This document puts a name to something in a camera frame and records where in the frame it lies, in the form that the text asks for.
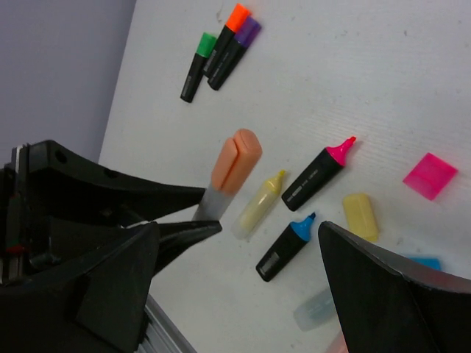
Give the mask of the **pastel green highlighter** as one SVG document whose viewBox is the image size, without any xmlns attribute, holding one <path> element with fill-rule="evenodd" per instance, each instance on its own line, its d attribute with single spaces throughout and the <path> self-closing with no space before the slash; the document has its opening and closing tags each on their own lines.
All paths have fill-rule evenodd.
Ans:
<svg viewBox="0 0 471 353">
<path fill-rule="evenodd" d="M 336 307 L 329 287 L 320 291 L 294 311 L 294 320 L 303 332 L 311 331 L 336 315 Z"/>
</svg>

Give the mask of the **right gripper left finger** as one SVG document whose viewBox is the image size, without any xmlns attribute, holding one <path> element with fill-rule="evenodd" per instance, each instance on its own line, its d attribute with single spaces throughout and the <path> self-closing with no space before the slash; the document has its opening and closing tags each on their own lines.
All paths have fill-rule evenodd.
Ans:
<svg viewBox="0 0 471 353">
<path fill-rule="evenodd" d="M 133 352 L 160 232 L 150 223 L 1 288 L 2 352 Z"/>
</svg>

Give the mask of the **peach cap clear highlighter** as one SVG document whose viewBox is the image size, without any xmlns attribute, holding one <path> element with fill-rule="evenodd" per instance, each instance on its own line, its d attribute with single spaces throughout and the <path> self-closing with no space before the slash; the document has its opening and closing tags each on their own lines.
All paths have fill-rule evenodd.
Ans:
<svg viewBox="0 0 471 353">
<path fill-rule="evenodd" d="M 195 221 L 218 221 L 252 173 L 263 153 L 256 134 L 239 129 L 228 138 L 210 175 L 210 184 L 194 214 Z"/>
</svg>

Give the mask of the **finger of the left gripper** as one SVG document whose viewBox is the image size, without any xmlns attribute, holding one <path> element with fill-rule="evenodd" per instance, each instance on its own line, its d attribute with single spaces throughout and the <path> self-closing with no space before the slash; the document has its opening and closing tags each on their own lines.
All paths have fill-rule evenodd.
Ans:
<svg viewBox="0 0 471 353">
<path fill-rule="evenodd" d="M 190 247 L 222 231 L 219 221 L 185 221 L 158 224 L 160 228 L 159 255 L 154 275 L 176 260 Z"/>
</svg>

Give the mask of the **blue cap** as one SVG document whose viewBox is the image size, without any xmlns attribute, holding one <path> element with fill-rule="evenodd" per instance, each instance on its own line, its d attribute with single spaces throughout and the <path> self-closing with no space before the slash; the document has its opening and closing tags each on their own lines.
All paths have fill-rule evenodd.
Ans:
<svg viewBox="0 0 471 353">
<path fill-rule="evenodd" d="M 407 256 L 407 259 L 414 261 L 415 263 L 419 263 L 421 265 L 424 265 L 428 268 L 432 268 L 437 271 L 442 270 L 442 264 L 440 263 L 440 260 L 436 257 L 410 257 Z"/>
</svg>

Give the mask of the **pastel yellow cap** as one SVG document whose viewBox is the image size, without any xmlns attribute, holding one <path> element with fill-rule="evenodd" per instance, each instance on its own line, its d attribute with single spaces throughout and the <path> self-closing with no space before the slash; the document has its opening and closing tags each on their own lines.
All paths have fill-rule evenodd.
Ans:
<svg viewBox="0 0 471 353">
<path fill-rule="evenodd" d="M 369 242 L 377 242 L 379 229 L 371 201 L 365 193 L 347 195 L 342 201 L 348 229 Z"/>
</svg>

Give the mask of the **pink cap black highlighter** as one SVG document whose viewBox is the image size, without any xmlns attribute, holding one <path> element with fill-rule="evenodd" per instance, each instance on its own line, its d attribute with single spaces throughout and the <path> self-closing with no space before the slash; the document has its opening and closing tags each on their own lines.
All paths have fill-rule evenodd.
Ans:
<svg viewBox="0 0 471 353">
<path fill-rule="evenodd" d="M 311 161 L 282 195 L 282 200 L 290 211 L 294 212 L 301 208 L 344 169 L 347 164 L 348 151 L 355 141 L 356 137 L 352 136 L 339 146 L 325 147 Z"/>
</svg>

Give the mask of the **blue black highlighter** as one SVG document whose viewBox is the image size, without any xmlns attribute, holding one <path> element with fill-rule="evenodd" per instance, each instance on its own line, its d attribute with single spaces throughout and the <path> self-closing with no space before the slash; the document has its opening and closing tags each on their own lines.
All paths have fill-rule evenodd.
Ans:
<svg viewBox="0 0 471 353">
<path fill-rule="evenodd" d="M 264 282 L 272 281 L 297 254 L 311 241 L 311 227 L 316 213 L 303 221 L 292 221 L 281 232 L 255 267 Z"/>
</svg>

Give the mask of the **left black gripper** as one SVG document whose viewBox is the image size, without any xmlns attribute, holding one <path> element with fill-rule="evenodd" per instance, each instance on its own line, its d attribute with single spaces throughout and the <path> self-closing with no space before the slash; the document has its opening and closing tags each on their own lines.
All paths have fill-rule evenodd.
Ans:
<svg viewBox="0 0 471 353">
<path fill-rule="evenodd" d="M 34 215 L 112 226 L 130 210 L 153 221 L 198 204 L 204 192 L 105 168 L 53 140 L 17 146 L 1 167 L 1 286 L 52 266 L 37 238 L 49 219 Z"/>
</svg>

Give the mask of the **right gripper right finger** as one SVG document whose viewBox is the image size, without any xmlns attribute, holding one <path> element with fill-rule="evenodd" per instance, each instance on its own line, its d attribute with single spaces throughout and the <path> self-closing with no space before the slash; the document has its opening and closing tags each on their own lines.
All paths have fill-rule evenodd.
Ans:
<svg viewBox="0 0 471 353">
<path fill-rule="evenodd" d="M 469 352 L 470 280 L 421 265 L 330 221 L 319 248 L 349 352 Z"/>
</svg>

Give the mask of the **pastel yellow highlighter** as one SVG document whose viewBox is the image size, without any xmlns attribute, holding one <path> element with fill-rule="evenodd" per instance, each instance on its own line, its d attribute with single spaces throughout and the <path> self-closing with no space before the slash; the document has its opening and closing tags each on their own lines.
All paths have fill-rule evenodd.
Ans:
<svg viewBox="0 0 471 353">
<path fill-rule="evenodd" d="M 281 194 L 285 170 L 265 180 L 234 221 L 231 232 L 239 240 L 249 240 L 256 226 L 271 210 Z"/>
</svg>

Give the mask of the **pastel orange highlighter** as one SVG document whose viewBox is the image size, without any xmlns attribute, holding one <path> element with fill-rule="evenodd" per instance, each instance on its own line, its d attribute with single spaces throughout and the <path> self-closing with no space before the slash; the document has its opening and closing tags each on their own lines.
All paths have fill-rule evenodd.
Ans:
<svg viewBox="0 0 471 353">
<path fill-rule="evenodd" d="M 348 353 L 347 344 L 342 332 L 333 339 L 325 353 Z"/>
</svg>

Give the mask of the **purple cap black highlighter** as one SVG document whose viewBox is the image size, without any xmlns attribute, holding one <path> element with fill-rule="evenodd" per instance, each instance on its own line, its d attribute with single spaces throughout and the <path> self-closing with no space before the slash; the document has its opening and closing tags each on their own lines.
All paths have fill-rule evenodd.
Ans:
<svg viewBox="0 0 471 353">
<path fill-rule="evenodd" d="M 214 72 L 208 79 L 212 89 L 220 89 L 260 31 L 261 25 L 252 16 L 248 16 L 223 51 Z"/>
</svg>

